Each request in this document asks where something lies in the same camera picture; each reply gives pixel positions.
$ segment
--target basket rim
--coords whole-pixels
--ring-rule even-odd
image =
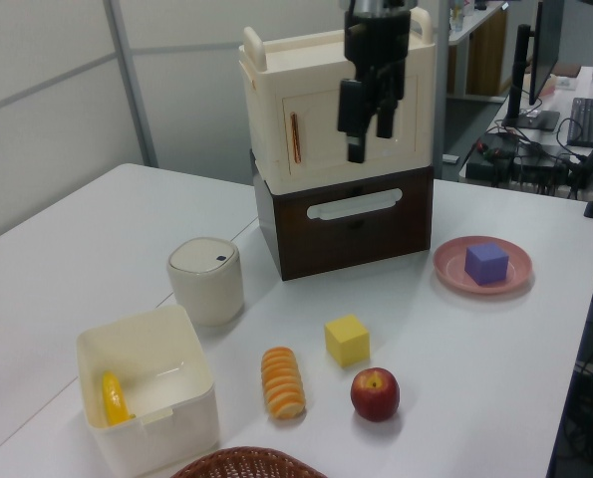
[[[263,448],[256,446],[236,446],[232,448],[223,448],[216,450],[208,455],[200,457],[178,470],[171,478],[193,478],[198,476],[230,476],[230,475],[212,475],[206,474],[210,470],[225,471],[227,467],[234,467],[237,464],[243,464],[250,461],[263,461],[271,464],[282,464],[286,466],[293,476],[327,478],[311,466],[297,460],[273,448]]]

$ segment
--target apple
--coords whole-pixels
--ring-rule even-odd
[[[398,410],[400,388],[390,371],[367,368],[354,377],[351,397],[360,416],[370,421],[384,421]]]

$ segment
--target brown drawer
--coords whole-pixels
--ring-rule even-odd
[[[251,156],[261,230],[283,280],[429,249],[431,167],[275,196]],[[310,217],[312,206],[347,203],[351,198],[371,198],[392,190],[402,191],[402,197],[380,210],[337,218]]]

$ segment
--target bin lid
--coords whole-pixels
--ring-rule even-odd
[[[212,237],[191,239],[176,249],[169,258],[174,269],[203,274],[223,267],[236,255],[231,242]]]

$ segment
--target cream storage box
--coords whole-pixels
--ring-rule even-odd
[[[248,27],[243,35],[239,63],[252,151],[272,194],[431,166],[436,45],[428,12],[412,10],[394,137],[376,137],[372,119],[362,164],[347,161],[346,136],[337,131],[340,82],[354,78],[344,32],[263,42]]]
[[[81,333],[77,363],[88,428],[115,475],[142,475],[218,441],[214,380],[183,307],[160,307]],[[135,415],[114,426],[102,397],[106,370],[121,382]]]

